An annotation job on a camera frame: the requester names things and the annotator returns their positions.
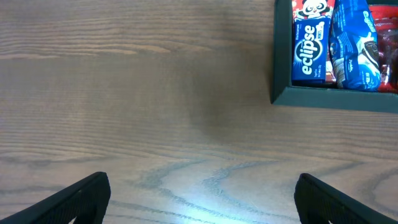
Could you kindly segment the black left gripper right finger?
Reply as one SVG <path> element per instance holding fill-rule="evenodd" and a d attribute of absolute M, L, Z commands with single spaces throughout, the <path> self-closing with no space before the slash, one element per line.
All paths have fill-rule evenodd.
<path fill-rule="evenodd" d="M 294 200 L 302 224 L 397 224 L 308 173 L 300 175 Z"/>

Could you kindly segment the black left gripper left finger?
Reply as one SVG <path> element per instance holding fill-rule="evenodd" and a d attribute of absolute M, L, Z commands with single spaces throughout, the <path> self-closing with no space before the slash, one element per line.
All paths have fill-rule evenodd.
<path fill-rule="evenodd" d="M 95 172 L 1 220 L 1 224 L 102 224 L 111 196 L 108 176 Z"/>

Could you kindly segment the dark green box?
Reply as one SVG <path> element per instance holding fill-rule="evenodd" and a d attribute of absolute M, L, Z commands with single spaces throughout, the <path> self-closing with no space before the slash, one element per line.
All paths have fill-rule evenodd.
<path fill-rule="evenodd" d="M 397 113 L 396 93 L 294 86 L 292 43 L 292 3 L 275 0 L 272 104 Z"/>

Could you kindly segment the blue Oreo cookie pack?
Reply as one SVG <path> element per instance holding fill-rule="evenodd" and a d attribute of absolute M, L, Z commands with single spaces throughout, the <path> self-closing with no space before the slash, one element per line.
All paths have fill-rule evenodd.
<path fill-rule="evenodd" d="M 375 92 L 381 84 L 377 32 L 366 0 L 336 0 L 330 53 L 338 88 Z"/>

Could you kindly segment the blue Eclipse mint tin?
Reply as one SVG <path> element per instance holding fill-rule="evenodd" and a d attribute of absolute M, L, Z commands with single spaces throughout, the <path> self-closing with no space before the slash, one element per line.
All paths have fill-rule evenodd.
<path fill-rule="evenodd" d="M 293 82 L 326 82 L 329 28 L 330 18 L 326 16 L 294 20 Z"/>

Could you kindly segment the red Hello Panda box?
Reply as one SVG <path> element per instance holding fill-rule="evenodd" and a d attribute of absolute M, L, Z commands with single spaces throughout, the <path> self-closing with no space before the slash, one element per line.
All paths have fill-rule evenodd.
<path fill-rule="evenodd" d="M 301 0 L 292 1 L 292 12 L 293 12 L 293 25 L 296 18 L 299 19 L 314 19 L 321 16 L 326 16 L 330 18 L 333 12 L 335 2 L 329 0 Z M 326 61 L 326 82 L 324 83 L 296 83 L 298 85 L 334 85 L 336 83 L 336 77 L 333 72 L 333 67 L 330 60 L 329 52 L 329 35 L 330 28 L 328 32 L 328 47 L 327 47 L 327 61 Z"/>

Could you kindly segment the red snack bag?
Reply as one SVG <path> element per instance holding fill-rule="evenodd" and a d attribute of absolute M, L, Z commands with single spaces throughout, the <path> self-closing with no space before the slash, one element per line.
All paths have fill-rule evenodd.
<path fill-rule="evenodd" d="M 397 5 L 370 5 L 377 32 L 381 85 L 379 92 L 397 93 Z"/>

